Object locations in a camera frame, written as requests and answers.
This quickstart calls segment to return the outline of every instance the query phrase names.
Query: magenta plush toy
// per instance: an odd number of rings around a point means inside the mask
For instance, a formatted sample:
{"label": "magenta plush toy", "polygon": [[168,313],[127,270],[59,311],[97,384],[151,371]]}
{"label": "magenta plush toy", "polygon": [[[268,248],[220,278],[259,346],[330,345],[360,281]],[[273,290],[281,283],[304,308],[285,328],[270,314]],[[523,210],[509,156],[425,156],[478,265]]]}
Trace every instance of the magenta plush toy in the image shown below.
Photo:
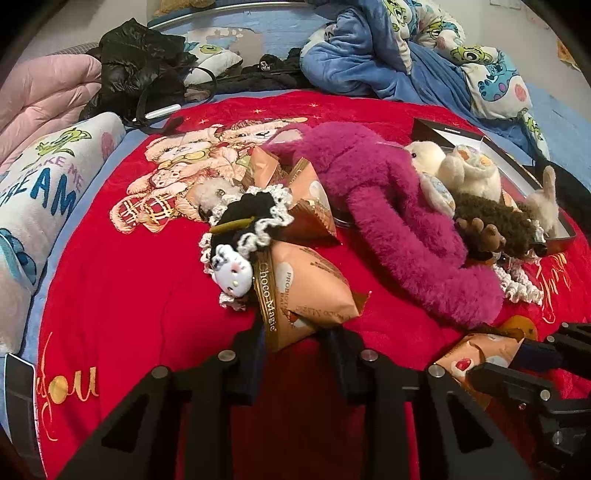
{"label": "magenta plush toy", "polygon": [[434,211],[410,153],[354,123],[290,125],[263,149],[311,161],[333,206],[347,208],[393,279],[427,311],[471,327],[491,323],[503,302],[489,267],[461,268],[466,248],[453,221]]}

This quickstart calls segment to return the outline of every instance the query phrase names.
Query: small plush doll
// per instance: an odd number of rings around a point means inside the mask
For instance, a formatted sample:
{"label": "small plush doll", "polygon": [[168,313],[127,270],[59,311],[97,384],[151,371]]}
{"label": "small plush doll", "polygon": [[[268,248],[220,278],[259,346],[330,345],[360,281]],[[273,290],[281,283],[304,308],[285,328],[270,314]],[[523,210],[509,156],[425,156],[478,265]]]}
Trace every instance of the small plush doll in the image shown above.
{"label": "small plush doll", "polygon": [[212,208],[210,231],[203,235],[204,272],[222,290],[219,303],[242,310],[243,297],[252,286],[251,254],[268,247],[281,228],[293,221],[287,212],[291,193],[281,185],[250,187],[241,197],[222,196]]}

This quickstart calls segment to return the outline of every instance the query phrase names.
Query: snack bag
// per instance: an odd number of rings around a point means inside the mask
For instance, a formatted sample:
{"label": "snack bag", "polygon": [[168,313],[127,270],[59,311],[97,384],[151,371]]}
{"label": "snack bag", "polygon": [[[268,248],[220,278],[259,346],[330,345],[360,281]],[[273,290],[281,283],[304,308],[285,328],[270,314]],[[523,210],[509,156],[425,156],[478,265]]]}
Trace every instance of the snack bag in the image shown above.
{"label": "snack bag", "polygon": [[242,178],[242,186],[245,190],[255,186],[262,189],[268,185],[275,185],[287,177],[287,173],[279,165],[279,161],[273,155],[265,152],[261,147],[252,149],[249,168]]}
{"label": "snack bag", "polygon": [[508,368],[525,338],[524,333],[518,329],[504,332],[492,328],[488,330],[503,335],[469,333],[451,351],[435,362],[447,370],[484,409],[487,408],[491,398],[474,390],[466,379],[466,373],[484,362]]}
{"label": "snack bag", "polygon": [[310,248],[273,242],[257,252],[255,291],[268,349],[282,348],[361,315],[367,296],[351,292],[343,274]]}
{"label": "snack bag", "polygon": [[293,242],[306,242],[325,237],[336,238],[335,220],[329,199],[312,164],[302,158],[287,177],[293,207],[290,214],[294,222],[285,229],[285,238]]}

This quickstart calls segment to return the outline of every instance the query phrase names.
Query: printed pillow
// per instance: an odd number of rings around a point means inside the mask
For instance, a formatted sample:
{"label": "printed pillow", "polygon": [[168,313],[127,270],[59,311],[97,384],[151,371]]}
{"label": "printed pillow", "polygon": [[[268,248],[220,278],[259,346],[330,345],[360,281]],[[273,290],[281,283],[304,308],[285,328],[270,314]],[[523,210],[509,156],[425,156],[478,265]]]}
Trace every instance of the printed pillow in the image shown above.
{"label": "printed pillow", "polygon": [[18,352],[57,235],[124,136],[121,119],[102,113],[36,140],[0,182],[0,355]]}
{"label": "printed pillow", "polygon": [[[240,55],[208,43],[187,42],[185,43],[185,51],[197,57],[196,66],[209,70],[216,77],[242,61]],[[185,78],[184,84],[186,86],[199,85],[200,83],[211,82],[211,80],[212,78],[203,70],[193,69]]]}

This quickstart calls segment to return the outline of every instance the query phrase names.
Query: black metal frame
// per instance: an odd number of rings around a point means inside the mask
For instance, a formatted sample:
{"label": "black metal frame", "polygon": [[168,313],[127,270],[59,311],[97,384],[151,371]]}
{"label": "black metal frame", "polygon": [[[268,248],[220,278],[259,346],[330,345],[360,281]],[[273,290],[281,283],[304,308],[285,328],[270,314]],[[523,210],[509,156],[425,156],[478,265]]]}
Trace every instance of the black metal frame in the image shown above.
{"label": "black metal frame", "polygon": [[[532,478],[489,416],[442,367],[399,367],[342,327],[317,336],[345,399],[366,405],[364,480],[410,477],[406,402],[413,405],[421,479],[473,480],[475,471],[481,480]],[[184,478],[231,479],[230,405],[254,402],[264,357],[257,320],[236,335],[231,350],[199,367],[154,368],[78,450],[59,480],[173,479],[184,403],[190,409]]]}

